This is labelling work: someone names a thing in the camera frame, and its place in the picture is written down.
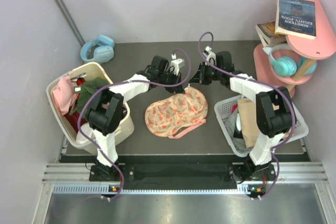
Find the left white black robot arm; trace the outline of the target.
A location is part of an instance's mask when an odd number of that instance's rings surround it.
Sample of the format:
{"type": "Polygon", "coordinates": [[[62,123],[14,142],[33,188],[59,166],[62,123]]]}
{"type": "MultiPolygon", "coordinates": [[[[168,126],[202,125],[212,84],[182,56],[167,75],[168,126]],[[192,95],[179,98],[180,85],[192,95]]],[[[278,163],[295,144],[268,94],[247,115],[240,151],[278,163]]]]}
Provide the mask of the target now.
{"type": "Polygon", "coordinates": [[[97,160],[90,170],[90,181],[107,182],[121,177],[115,164],[118,160],[115,131],[124,117],[124,104],[157,86],[165,87],[172,94],[184,93],[180,73],[184,66],[184,59],[177,58],[175,54],[171,61],[154,56],[144,70],[138,71],[122,84],[102,90],[90,101],[85,119],[93,129],[98,145],[97,160]]]}

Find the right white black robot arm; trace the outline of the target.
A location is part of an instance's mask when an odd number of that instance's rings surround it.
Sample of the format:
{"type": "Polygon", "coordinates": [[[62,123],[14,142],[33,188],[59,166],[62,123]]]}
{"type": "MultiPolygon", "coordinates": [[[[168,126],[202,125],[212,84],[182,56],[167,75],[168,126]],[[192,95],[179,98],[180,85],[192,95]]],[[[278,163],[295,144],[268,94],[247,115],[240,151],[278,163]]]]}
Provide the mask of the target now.
{"type": "Polygon", "coordinates": [[[244,161],[242,170],[233,170],[232,180],[241,184],[246,179],[258,179],[275,159],[274,151],[292,135],[296,124],[290,94],[285,87],[275,87],[257,81],[248,74],[237,71],[228,51],[212,52],[210,47],[200,51],[204,59],[190,83],[209,85],[219,81],[221,85],[251,100],[256,106],[256,123],[260,131],[256,144],[244,161]]]}

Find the floral mesh laundry bag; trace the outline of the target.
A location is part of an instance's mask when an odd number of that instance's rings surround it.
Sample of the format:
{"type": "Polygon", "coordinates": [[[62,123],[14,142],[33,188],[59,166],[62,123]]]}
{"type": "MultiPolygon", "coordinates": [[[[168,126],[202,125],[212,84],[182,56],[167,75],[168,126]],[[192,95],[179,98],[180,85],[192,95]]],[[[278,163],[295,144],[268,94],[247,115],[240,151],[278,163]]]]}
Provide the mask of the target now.
{"type": "Polygon", "coordinates": [[[205,124],[207,114],[205,96],[198,89],[187,87],[184,94],[174,94],[148,106],[144,120],[152,134],[179,139],[205,124]]]}

